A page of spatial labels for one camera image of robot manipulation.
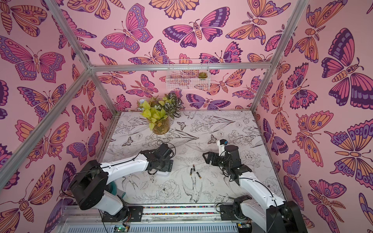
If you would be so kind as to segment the white digital alarm clock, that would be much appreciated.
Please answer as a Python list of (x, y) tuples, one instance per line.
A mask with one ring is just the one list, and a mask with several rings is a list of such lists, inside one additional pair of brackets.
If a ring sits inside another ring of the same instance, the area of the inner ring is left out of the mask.
[(168, 177), (170, 175), (170, 172), (157, 171), (156, 175), (161, 177)]

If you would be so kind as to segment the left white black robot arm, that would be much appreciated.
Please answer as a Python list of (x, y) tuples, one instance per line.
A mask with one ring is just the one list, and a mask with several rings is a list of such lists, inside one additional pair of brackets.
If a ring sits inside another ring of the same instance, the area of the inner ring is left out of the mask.
[(137, 155), (110, 163), (88, 162), (68, 182), (69, 190), (81, 210), (97, 209), (102, 220), (128, 221), (130, 207), (119, 194), (110, 190), (111, 184), (121, 177), (137, 172), (167, 176), (173, 167), (175, 146), (163, 143), (153, 150), (143, 150)]

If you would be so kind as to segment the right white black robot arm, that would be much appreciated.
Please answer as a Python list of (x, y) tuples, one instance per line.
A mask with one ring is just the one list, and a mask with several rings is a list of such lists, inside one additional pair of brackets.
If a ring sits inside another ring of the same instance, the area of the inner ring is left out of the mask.
[(203, 153), (207, 164), (221, 168), (238, 186), (247, 191), (234, 199), (235, 218), (253, 221), (266, 233), (306, 233), (299, 206), (293, 201), (274, 194), (259, 181), (252, 170), (241, 162), (239, 148), (234, 145), (219, 145), (219, 152)]

